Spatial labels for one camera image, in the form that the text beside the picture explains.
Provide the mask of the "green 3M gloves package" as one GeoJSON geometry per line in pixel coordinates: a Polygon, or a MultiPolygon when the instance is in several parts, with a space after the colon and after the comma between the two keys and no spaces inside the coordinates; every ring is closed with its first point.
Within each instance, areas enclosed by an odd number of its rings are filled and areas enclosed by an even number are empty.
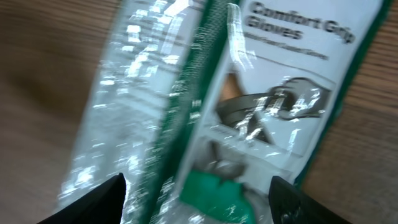
{"type": "Polygon", "coordinates": [[[385,0],[122,1],[58,197],[120,173],[121,223],[273,223],[384,21],[385,0]]]}

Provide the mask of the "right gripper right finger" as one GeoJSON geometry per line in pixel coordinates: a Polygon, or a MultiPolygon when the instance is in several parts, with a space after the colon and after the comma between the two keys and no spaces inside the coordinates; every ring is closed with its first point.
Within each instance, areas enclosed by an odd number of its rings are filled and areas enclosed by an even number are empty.
{"type": "Polygon", "coordinates": [[[351,224],[279,176],[268,198],[274,224],[351,224]]]}

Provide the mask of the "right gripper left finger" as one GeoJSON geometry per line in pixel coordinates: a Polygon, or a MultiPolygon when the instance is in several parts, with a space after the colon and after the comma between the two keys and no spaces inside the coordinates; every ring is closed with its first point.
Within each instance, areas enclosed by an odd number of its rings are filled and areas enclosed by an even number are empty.
{"type": "Polygon", "coordinates": [[[120,173],[38,224],[120,224],[125,195],[120,173]]]}

